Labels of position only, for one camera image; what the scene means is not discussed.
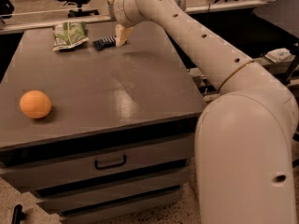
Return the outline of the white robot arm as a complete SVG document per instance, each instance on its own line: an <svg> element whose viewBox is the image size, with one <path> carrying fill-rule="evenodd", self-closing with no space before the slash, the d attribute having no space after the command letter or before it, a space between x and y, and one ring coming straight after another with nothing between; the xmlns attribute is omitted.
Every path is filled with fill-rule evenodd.
<svg viewBox="0 0 299 224"><path fill-rule="evenodd" d="M201 224L297 224L293 94L259 63L185 13L185 0L108 0L129 28L160 25L219 92L197 122Z"/></svg>

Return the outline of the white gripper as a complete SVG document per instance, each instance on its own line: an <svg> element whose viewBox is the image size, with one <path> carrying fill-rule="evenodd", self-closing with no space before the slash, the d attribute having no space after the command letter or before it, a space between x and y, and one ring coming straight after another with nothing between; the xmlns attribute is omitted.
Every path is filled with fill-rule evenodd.
<svg viewBox="0 0 299 224"><path fill-rule="evenodd" d="M132 28L140 23L140 13L135 3L135 0L107 0L110 4L113 4L114 17L118 23L115 26L115 40L116 46L120 47L124 45L131 32Z"/></svg>

